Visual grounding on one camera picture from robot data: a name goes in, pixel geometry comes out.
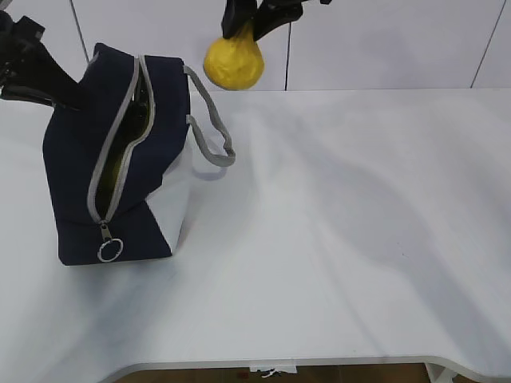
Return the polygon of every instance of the gray handle strap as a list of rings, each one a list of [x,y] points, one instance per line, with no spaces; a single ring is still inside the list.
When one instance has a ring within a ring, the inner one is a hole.
[[[232,148],[231,135],[229,134],[227,128],[225,128],[225,125],[222,122],[220,115],[218,114],[218,110],[216,110],[216,106],[215,103],[213,102],[213,99],[211,98],[208,91],[204,87],[202,81],[199,79],[199,76],[197,76],[197,73],[195,73],[192,68],[185,65],[184,73],[190,76],[190,78],[193,81],[193,84],[199,91],[199,94],[202,96],[202,98],[204,98],[204,101],[206,101],[206,105],[208,106],[209,111],[209,119],[211,120],[213,127],[216,130],[218,130],[222,137],[224,138],[224,150],[227,153],[227,155],[222,156],[220,154],[214,154],[211,152],[211,150],[209,150],[208,144],[204,139],[204,134],[202,133],[202,130],[197,124],[196,119],[193,118],[193,116],[188,115],[186,116],[186,123],[192,126],[193,136],[197,141],[197,145],[199,146],[200,152],[204,155],[206,160],[208,160],[209,162],[216,166],[220,166],[222,168],[231,166],[236,161],[236,153]]]

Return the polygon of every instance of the white wall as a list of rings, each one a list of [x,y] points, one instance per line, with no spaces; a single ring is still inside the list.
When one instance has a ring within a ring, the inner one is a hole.
[[[474,86],[511,87],[511,2],[505,5]]]
[[[131,54],[181,57],[205,80],[204,55],[222,34],[225,0],[74,0],[74,4],[89,54],[101,41]],[[259,45],[266,70],[254,90],[284,89],[287,35],[284,26]]]
[[[289,89],[470,87],[504,0],[334,0],[292,26]]]
[[[293,23],[288,89],[468,88],[505,0],[318,0]],[[74,0],[89,54],[97,41],[130,53],[178,56],[202,78],[209,44],[221,35],[225,0]],[[69,0],[14,0],[46,27],[44,42],[79,78],[85,58]],[[288,26],[259,45],[266,71],[254,90],[283,90]],[[475,86],[511,86],[511,5]],[[210,89],[214,85],[206,81]]]

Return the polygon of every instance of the gray zipper trim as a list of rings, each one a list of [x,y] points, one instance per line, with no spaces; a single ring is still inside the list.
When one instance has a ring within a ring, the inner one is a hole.
[[[148,137],[154,125],[154,116],[156,115],[156,103],[154,102],[153,85],[151,84],[151,79],[149,78],[149,71],[147,69],[147,65],[145,64],[145,57],[140,56],[139,62],[142,68],[142,73],[144,74],[145,84],[147,85],[147,90],[149,94],[149,121],[147,124],[147,128],[144,131],[144,134],[142,134],[142,136],[140,136],[137,140],[130,142],[125,149],[124,155],[122,156],[121,166],[119,168],[119,175],[117,177],[117,182],[115,183],[115,189],[113,190],[112,199],[110,200],[109,210],[106,212],[105,217],[106,222],[109,222],[112,219],[113,214],[119,207],[122,191],[125,188],[126,177],[128,176],[129,161],[131,160],[133,149]]]
[[[129,102],[131,101],[133,94],[135,93],[139,75],[139,67],[140,65],[138,58],[134,58],[132,79],[129,83],[128,90],[126,91],[125,98],[121,103],[121,107],[119,108],[119,111],[117,112],[117,115],[113,120],[112,127],[109,130],[109,134],[105,138],[105,142],[103,143],[103,147],[101,148],[101,152],[99,154],[99,157],[97,158],[96,167],[94,168],[93,175],[90,179],[89,191],[87,193],[87,208],[89,209],[90,216],[96,223],[100,223],[103,220],[101,219],[96,209],[97,185],[99,184],[101,173],[103,172],[103,168],[105,167],[105,162],[109,154],[110,146],[112,146],[113,138],[115,137],[117,130],[121,125],[122,118],[124,117],[126,109],[128,109]]]

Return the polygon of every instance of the navy blue bag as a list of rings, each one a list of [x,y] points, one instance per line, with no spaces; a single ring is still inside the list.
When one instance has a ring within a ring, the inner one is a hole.
[[[190,114],[188,77],[224,136],[226,156],[208,150]],[[87,265],[169,257],[188,202],[188,126],[212,163],[227,167],[236,158],[211,97],[179,58],[136,58],[103,44],[80,84],[91,101],[81,111],[56,106],[43,144],[60,260]],[[172,241],[147,200],[166,172],[181,185],[166,201],[176,206]]]

